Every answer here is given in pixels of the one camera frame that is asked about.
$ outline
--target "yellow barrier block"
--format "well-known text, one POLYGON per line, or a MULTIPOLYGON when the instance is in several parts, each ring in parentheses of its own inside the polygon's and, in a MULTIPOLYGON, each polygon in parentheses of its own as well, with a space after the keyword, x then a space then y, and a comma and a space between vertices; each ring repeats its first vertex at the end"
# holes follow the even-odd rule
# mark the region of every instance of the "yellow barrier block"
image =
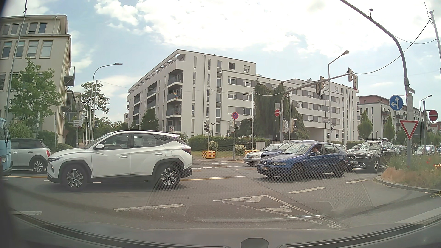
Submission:
POLYGON ((203 150, 202 158, 216 158, 216 151, 214 150, 203 150))

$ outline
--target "yield sign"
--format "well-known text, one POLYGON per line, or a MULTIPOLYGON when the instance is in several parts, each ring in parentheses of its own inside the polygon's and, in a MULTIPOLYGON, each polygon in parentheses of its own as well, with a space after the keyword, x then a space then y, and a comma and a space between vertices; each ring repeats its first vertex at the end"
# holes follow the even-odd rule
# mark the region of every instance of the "yield sign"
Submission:
POLYGON ((412 138, 418 122, 418 120, 400 120, 401 126, 403 127, 408 139, 412 138))

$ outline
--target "side mirror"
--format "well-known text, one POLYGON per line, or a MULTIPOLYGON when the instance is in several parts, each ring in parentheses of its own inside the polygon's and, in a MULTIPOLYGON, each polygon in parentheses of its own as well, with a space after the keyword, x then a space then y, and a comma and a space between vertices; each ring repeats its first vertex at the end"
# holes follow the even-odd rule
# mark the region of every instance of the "side mirror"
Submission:
POLYGON ((94 150, 104 150, 104 145, 100 143, 95 146, 94 150))

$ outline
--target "blue direction sign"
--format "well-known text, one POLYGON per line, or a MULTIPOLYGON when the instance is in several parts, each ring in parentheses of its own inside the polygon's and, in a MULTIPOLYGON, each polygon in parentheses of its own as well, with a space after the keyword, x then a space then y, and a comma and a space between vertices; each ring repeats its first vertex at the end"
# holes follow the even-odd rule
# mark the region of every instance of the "blue direction sign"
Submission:
POLYGON ((390 97, 389 99, 389 106, 395 110, 401 110, 403 108, 404 102, 403 99, 401 98, 401 96, 399 95, 393 95, 390 97))

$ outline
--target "light blue van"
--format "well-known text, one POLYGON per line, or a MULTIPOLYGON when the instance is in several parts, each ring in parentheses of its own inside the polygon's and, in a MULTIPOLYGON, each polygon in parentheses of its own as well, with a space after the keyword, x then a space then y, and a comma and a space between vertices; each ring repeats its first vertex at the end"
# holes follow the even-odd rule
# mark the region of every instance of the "light blue van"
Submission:
POLYGON ((0 117, 0 165, 2 165, 2 175, 7 176, 11 174, 11 137, 6 126, 5 119, 0 117))

